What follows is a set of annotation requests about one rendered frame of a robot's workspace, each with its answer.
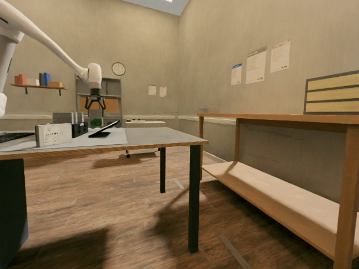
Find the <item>white hard drive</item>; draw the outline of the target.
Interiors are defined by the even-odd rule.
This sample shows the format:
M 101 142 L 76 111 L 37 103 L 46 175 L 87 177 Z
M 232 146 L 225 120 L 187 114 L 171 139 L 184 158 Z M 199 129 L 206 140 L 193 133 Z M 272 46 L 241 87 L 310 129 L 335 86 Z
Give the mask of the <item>white hard drive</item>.
M 71 123 L 35 125 L 36 147 L 72 142 Z

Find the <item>grey flat mat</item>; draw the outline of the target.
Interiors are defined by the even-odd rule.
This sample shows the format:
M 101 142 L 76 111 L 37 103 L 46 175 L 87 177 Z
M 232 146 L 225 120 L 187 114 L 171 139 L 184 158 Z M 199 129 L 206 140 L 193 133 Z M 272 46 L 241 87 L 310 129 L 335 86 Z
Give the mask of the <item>grey flat mat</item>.
M 2 149 L 0 150 L 0 152 L 128 144 L 124 129 L 106 129 L 90 138 L 88 137 L 89 135 L 95 133 L 98 130 L 100 129 L 89 129 L 87 133 L 80 135 L 76 138 L 72 138 L 72 142 L 69 143 L 51 145 L 46 147 L 36 147 L 36 139 L 34 139 L 25 143 L 8 147 L 6 149 Z

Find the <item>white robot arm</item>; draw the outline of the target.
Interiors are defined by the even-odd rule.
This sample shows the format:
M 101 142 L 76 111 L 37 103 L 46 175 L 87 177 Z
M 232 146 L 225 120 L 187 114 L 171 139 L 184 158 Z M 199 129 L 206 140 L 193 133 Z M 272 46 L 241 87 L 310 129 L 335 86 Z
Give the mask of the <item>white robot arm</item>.
M 0 118 L 4 115 L 7 97 L 2 93 L 16 44 L 25 35 L 45 45 L 70 68 L 76 71 L 89 89 L 101 89 L 102 72 L 97 64 L 81 68 L 26 16 L 4 0 L 0 0 Z M 87 74 L 87 77 L 86 77 Z

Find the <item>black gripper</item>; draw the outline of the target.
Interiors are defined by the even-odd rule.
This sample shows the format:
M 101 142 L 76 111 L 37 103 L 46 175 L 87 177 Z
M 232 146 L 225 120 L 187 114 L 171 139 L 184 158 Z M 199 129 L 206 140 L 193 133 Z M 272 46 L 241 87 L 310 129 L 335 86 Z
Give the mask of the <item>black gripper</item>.
M 104 117 L 104 111 L 105 111 L 105 109 L 106 109 L 107 107 L 106 107 L 106 105 L 105 105 L 104 98 L 101 97 L 100 89 L 90 89 L 90 95 L 98 95 L 99 98 L 97 98 L 97 100 L 92 99 L 91 102 L 90 102 L 90 104 L 89 104 L 89 106 L 88 106 L 88 101 L 89 101 L 90 97 L 86 97 L 85 108 L 86 108 L 86 110 L 88 111 L 88 117 L 89 117 L 89 109 L 90 109 L 90 107 L 91 107 L 91 105 L 92 105 L 93 102 L 98 102 L 98 103 L 100 104 L 100 106 L 101 106 L 101 108 L 102 108 L 102 117 Z M 102 99 L 102 101 L 103 101 L 104 108 L 103 108 L 103 106 L 102 106 L 102 104 L 101 104 L 101 102 L 100 102 L 100 99 Z M 88 106 L 88 107 L 87 107 L 87 106 Z

